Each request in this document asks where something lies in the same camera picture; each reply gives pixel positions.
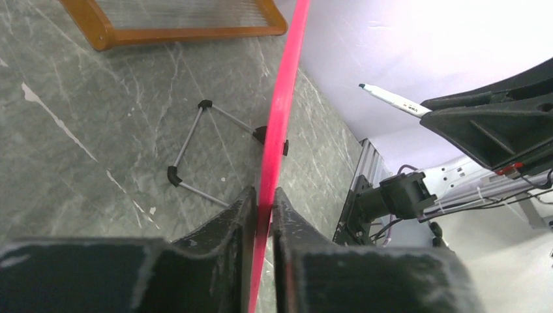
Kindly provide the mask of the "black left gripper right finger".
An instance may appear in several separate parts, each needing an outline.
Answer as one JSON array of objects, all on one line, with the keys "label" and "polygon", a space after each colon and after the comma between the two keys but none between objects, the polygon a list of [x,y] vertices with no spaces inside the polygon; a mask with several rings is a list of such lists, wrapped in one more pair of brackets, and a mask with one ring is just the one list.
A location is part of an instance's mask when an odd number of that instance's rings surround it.
[{"label": "black left gripper right finger", "polygon": [[467,269],[445,248],[341,246],[277,188],[273,256],[279,312],[484,312]]}]

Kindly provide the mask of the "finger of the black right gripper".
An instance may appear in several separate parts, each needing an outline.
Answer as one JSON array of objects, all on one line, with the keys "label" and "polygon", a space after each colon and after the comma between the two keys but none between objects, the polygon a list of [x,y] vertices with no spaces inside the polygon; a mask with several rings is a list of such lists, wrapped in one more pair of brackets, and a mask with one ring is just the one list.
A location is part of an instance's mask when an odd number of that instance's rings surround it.
[{"label": "finger of the black right gripper", "polygon": [[500,82],[422,103],[420,124],[482,167],[552,169],[552,60]]}]

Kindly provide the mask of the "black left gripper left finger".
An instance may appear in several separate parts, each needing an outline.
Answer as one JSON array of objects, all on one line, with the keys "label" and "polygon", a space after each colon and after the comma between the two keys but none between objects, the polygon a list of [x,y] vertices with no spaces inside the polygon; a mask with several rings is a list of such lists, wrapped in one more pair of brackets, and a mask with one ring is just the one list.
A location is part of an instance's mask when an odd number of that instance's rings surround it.
[{"label": "black left gripper left finger", "polygon": [[25,238],[1,248],[2,312],[246,312],[256,191],[188,235]]}]

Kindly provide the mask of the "green white marker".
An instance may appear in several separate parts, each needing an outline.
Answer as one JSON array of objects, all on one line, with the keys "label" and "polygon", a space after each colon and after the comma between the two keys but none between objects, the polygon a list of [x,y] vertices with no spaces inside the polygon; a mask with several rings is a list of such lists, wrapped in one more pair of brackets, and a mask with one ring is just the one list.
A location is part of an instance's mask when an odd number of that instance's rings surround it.
[{"label": "green white marker", "polygon": [[431,112],[430,109],[418,104],[414,101],[411,101],[407,98],[404,98],[398,94],[392,93],[381,87],[375,85],[369,85],[365,83],[360,83],[359,87],[369,93],[372,97],[377,98],[388,105],[408,113],[418,119],[421,119],[422,116]]}]

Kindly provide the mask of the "pink framed whiteboard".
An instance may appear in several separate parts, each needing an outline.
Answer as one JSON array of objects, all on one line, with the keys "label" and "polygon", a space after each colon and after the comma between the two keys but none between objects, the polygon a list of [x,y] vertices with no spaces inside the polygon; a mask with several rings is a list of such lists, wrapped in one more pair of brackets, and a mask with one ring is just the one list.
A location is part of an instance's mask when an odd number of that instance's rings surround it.
[{"label": "pink framed whiteboard", "polygon": [[[368,139],[389,173],[431,167],[458,149],[362,91],[415,102],[472,90],[552,57],[551,1],[313,1],[280,185],[332,237]],[[518,204],[440,217],[487,312],[552,311],[552,233]]]}]

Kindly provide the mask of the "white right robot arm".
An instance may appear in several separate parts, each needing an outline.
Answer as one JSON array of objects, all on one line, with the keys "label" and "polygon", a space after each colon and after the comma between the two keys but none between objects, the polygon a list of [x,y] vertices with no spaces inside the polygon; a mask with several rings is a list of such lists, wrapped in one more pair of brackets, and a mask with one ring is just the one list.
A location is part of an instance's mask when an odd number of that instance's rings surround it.
[{"label": "white right robot arm", "polygon": [[434,246],[444,244],[435,219],[491,209],[552,188],[552,61],[500,82],[416,103],[381,87],[362,90],[453,144],[460,157],[431,168],[403,165],[378,180],[375,150],[364,141],[333,241],[370,245],[391,240],[405,220],[428,223]]}]

